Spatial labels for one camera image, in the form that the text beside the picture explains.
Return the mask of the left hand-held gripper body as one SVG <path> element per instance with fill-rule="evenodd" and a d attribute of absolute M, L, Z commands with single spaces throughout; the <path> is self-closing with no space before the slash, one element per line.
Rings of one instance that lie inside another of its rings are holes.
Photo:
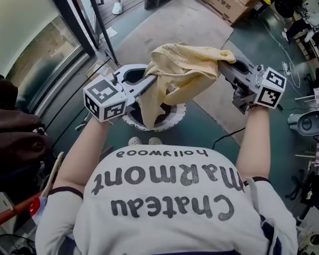
<path fill-rule="evenodd" d="M 115 74 L 99 75 L 83 88 L 85 108 L 99 121 L 106 122 L 131 110 L 135 97 L 124 89 Z"/>

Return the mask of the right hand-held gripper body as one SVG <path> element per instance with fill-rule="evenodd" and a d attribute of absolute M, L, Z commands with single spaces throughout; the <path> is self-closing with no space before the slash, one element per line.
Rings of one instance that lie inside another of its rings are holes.
<path fill-rule="evenodd" d="M 233 104 L 243 114 L 251 105 L 275 109 L 286 89 L 286 78 L 271 67 L 264 67 L 261 73 L 254 73 L 255 90 L 234 88 Z"/>

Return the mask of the flat labelled cardboard box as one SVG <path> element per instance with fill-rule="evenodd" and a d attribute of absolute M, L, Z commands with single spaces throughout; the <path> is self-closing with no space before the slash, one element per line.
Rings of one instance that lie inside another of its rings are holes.
<path fill-rule="evenodd" d="M 94 79 L 98 75 L 102 75 L 105 77 L 109 74 L 112 74 L 114 71 L 115 65 L 110 59 L 108 59 L 106 62 L 103 62 L 101 59 L 98 59 L 87 70 L 86 77 L 89 79 Z"/>

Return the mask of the black office chair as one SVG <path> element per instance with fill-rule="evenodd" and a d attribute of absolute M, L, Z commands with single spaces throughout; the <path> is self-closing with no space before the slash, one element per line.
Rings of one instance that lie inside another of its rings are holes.
<path fill-rule="evenodd" d="M 299 200 L 301 203 L 315 207 L 319 211 L 319 174 L 314 171 L 307 174 L 304 179 L 304 170 L 299 170 L 299 177 L 293 175 L 292 182 L 295 184 L 294 190 L 285 195 L 286 199 L 295 200 L 300 193 Z"/>

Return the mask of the white woven laundry basket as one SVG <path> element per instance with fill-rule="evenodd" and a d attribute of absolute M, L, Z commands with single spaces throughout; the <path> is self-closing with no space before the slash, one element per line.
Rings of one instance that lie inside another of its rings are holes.
<path fill-rule="evenodd" d="M 178 104 L 174 106 L 169 106 L 162 103 L 161 108 L 165 111 L 164 114 L 159 115 L 153 128 L 147 128 L 143 124 L 143 119 L 141 115 L 141 110 L 137 102 L 132 104 L 132 111 L 124 115 L 122 119 L 130 126 L 134 127 L 139 131 L 154 131 L 163 132 L 174 126 L 176 126 L 180 121 L 183 120 L 186 115 L 186 104 Z"/>

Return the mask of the person's right forearm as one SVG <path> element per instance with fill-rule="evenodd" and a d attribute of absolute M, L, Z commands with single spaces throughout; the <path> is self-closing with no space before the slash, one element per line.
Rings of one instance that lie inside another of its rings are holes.
<path fill-rule="evenodd" d="M 236 162 L 242 180 L 268 178 L 271 168 L 270 115 L 264 106 L 251 106 Z"/>

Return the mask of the yellow towel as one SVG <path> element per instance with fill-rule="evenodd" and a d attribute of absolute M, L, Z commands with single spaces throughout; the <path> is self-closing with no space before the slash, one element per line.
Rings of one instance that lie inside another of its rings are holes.
<path fill-rule="evenodd" d="M 164 114 L 162 103 L 187 103 L 217 81 L 219 61 L 234 63 L 236 59 L 229 50 L 183 43 L 161 45 L 152 51 L 144 77 L 155 75 L 157 80 L 137 98 L 144 126 L 154 127 L 157 117 Z"/>

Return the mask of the beige floor mat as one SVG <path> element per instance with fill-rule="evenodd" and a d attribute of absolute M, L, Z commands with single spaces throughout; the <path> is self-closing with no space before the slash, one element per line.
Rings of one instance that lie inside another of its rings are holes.
<path fill-rule="evenodd" d="M 171 0 L 158 10 L 140 7 L 113 25 L 113 40 L 121 65 L 148 64 L 157 47 L 185 43 L 225 49 L 245 55 L 231 41 L 233 29 L 196 0 Z M 157 133 L 167 143 L 209 147 L 215 139 L 246 125 L 247 116 L 232 104 L 233 89 L 223 76 L 186 104 L 186 114 L 173 128 Z"/>

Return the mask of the person's left forearm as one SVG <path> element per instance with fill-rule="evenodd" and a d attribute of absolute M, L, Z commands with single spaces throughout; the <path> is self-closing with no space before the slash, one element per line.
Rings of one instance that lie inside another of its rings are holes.
<path fill-rule="evenodd" d="M 99 164 L 111 124 L 92 118 L 81 132 L 58 171 L 54 188 L 71 187 L 83 192 Z"/>

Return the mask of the grey white machine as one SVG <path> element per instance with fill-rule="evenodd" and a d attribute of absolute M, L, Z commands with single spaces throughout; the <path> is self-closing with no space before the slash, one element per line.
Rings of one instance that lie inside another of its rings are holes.
<path fill-rule="evenodd" d="M 306 137 L 319 136 L 319 110 L 304 114 L 290 114 L 287 119 L 289 128 Z"/>

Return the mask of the brown jacket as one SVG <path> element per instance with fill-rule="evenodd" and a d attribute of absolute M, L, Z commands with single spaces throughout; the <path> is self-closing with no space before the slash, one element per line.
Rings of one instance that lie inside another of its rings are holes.
<path fill-rule="evenodd" d="M 35 132 L 43 126 L 38 116 L 16 108 L 18 88 L 0 74 L 0 146 L 23 139 L 32 139 L 32 144 L 49 146 L 49 138 Z"/>

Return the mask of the black metal garment rail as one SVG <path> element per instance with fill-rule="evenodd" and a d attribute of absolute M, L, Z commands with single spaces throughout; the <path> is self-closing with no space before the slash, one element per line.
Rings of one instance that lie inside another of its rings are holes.
<path fill-rule="evenodd" d="M 104 26 L 104 23 L 103 23 L 103 20 L 102 20 L 102 17 L 99 13 L 99 9 L 98 9 L 98 5 L 97 5 L 97 2 L 96 0 L 90 0 L 90 3 L 93 7 L 93 10 L 94 10 L 94 14 L 95 14 L 95 17 L 98 21 L 98 24 L 99 24 L 99 27 L 102 31 L 102 34 L 103 34 L 103 38 L 105 40 L 105 44 L 106 44 L 106 48 L 104 49 L 104 53 L 106 54 L 106 56 L 108 56 L 109 58 L 111 58 L 114 62 L 114 64 L 116 66 L 120 66 L 118 60 L 117 60 L 117 57 L 115 55 L 115 52 L 114 52 L 114 49 L 112 47 L 112 44 L 111 44 L 111 41 L 110 41 L 110 38 L 107 34 L 107 31 L 106 31 L 106 28 Z"/>

